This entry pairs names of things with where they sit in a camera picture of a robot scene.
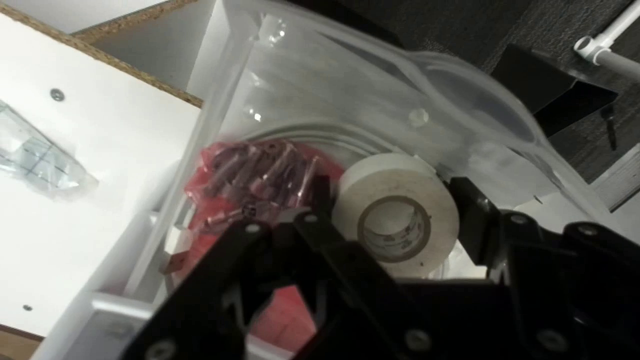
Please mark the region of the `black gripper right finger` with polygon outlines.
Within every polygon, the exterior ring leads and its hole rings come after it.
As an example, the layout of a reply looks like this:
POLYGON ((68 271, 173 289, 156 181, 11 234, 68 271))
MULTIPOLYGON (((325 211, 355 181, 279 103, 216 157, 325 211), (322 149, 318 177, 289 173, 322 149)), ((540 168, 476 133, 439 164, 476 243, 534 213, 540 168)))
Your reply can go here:
POLYGON ((640 247, 590 219, 555 229, 447 181, 486 282, 462 297, 453 360, 640 360, 640 247))

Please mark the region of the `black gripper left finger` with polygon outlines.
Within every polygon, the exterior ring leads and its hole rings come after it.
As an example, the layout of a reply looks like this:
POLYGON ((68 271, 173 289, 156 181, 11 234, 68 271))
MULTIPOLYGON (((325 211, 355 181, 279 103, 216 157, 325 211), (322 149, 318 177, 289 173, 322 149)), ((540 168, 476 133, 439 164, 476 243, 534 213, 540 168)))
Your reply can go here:
POLYGON ((293 219, 232 223, 119 360, 246 360, 250 327, 282 288, 297 289, 316 326, 293 360, 437 360, 436 333, 411 289, 341 237, 327 209, 329 179, 318 175, 311 205, 293 219))

